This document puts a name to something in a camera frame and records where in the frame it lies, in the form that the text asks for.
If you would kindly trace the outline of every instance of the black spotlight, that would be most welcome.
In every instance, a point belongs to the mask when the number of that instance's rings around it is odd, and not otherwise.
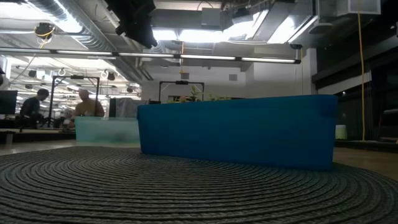
[[[127,92],[128,92],[128,93],[132,93],[132,91],[133,91],[132,87],[131,87],[131,86],[128,86],[128,87],[127,87]]]
[[[39,26],[35,28],[35,34],[38,38],[43,40],[50,40],[52,37],[52,31],[54,26],[48,22],[41,22]]]
[[[30,70],[29,73],[28,73],[28,76],[31,77],[31,78],[35,78],[36,74],[37,74],[36,70]]]
[[[109,81],[114,81],[115,77],[114,77],[114,72],[109,72],[108,73],[108,80]]]

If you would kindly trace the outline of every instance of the bald man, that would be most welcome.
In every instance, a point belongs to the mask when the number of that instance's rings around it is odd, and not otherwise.
[[[81,103],[76,105],[74,115],[75,116],[94,116],[95,112],[95,100],[90,99],[90,93],[87,90],[79,90],[79,96],[82,100]],[[96,116],[104,116],[104,108],[101,103],[97,104]]]

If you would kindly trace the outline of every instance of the metal frame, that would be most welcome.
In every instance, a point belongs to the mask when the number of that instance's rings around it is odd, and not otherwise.
[[[60,76],[60,75],[56,75],[52,77],[52,86],[51,86],[51,99],[50,99],[50,108],[49,108],[49,120],[48,120],[48,125],[47,127],[50,127],[50,121],[51,121],[51,115],[52,115],[52,103],[53,103],[53,99],[54,99],[54,89],[55,87],[57,87],[57,85],[55,85],[55,80],[58,78],[70,78],[70,79],[95,79],[97,80],[97,86],[96,86],[96,93],[95,93],[95,109],[94,109],[94,116],[97,116],[97,107],[98,107],[98,92],[100,90],[100,78],[99,77],[81,77],[81,76],[76,76],[76,75],[70,75],[70,76]]]
[[[202,89],[202,95],[201,95],[201,100],[204,101],[205,99],[205,83],[203,82],[188,82],[188,81],[175,81],[175,82],[171,82],[171,81],[160,81],[159,82],[159,101],[160,101],[160,97],[162,95],[162,84],[163,83],[174,83],[176,85],[189,85],[189,84],[200,84],[201,85],[201,89]]]

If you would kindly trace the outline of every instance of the white wall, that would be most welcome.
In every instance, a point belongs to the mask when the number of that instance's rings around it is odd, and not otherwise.
[[[315,49],[299,65],[254,63],[246,72],[246,98],[317,94],[311,76],[317,72]]]
[[[316,49],[308,49],[302,63],[253,63],[246,73],[239,68],[184,67],[183,71],[190,73],[190,82],[204,82],[205,92],[214,95],[236,98],[263,98],[274,96],[297,96],[317,94],[311,81],[317,72]],[[142,99],[157,100],[159,97],[159,81],[180,80],[179,67],[149,67],[148,72],[155,81],[142,84]],[[238,81],[229,81],[229,74],[237,74]],[[169,96],[190,94],[190,86],[171,84],[162,92],[162,102]]]
[[[159,97],[159,81],[177,81],[181,80],[180,67],[149,67],[147,71],[155,81],[144,82],[142,84],[143,100],[157,100]],[[184,72],[190,74],[188,81],[204,82],[205,93],[211,92],[213,95],[229,96],[236,98],[245,98],[246,74],[240,71],[240,68],[220,68],[212,67],[184,67]],[[229,81],[229,74],[237,74],[236,82]],[[170,84],[167,88],[166,83],[162,85],[162,102],[166,102],[169,96],[188,96],[190,95],[191,86]]]

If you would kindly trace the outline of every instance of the man with dark hair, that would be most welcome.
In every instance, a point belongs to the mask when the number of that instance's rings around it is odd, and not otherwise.
[[[22,120],[22,126],[28,126],[30,128],[37,128],[37,121],[43,116],[39,113],[40,101],[44,101],[49,97],[49,91],[41,89],[37,92],[37,95],[25,100],[22,105],[19,118]]]

